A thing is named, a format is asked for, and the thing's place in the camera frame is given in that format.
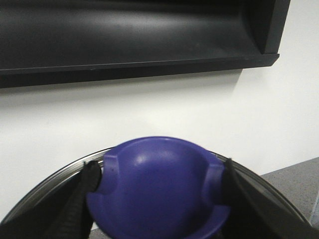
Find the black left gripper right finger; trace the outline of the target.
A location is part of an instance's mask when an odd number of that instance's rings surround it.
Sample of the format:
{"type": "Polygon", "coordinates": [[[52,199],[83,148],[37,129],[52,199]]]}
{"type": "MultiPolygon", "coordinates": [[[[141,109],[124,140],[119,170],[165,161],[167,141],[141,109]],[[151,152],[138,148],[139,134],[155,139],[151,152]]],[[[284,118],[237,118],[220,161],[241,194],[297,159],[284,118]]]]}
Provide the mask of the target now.
{"type": "Polygon", "coordinates": [[[317,239],[319,231],[281,209],[251,186],[227,159],[222,178],[223,202],[231,207],[222,228],[225,239],[317,239]]]}

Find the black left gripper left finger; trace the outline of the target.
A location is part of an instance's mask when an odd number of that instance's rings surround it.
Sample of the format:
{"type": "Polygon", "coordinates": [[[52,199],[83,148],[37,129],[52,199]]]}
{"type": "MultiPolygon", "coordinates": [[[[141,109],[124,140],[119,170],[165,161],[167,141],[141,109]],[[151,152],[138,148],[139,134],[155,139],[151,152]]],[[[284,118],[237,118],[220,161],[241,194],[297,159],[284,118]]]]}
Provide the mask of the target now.
{"type": "Polygon", "coordinates": [[[71,182],[20,216],[1,225],[2,239],[87,239],[93,219],[86,195],[101,179],[97,161],[85,164],[71,182]]]}

